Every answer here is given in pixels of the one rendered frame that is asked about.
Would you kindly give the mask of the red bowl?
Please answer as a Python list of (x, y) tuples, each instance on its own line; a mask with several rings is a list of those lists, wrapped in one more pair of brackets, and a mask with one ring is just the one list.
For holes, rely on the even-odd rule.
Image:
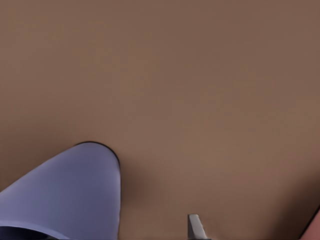
[(303, 230), (300, 240), (320, 240), (320, 205)]

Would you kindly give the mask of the blue cup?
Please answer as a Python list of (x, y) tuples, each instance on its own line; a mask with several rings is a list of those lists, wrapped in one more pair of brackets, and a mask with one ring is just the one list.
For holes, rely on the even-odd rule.
[(82, 142), (0, 191), (0, 240), (117, 240), (120, 212), (117, 155)]

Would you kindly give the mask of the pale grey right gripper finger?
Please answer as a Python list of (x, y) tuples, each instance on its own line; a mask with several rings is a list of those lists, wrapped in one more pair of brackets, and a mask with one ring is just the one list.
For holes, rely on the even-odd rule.
[(187, 237), (207, 238), (203, 225), (198, 214), (187, 215)]

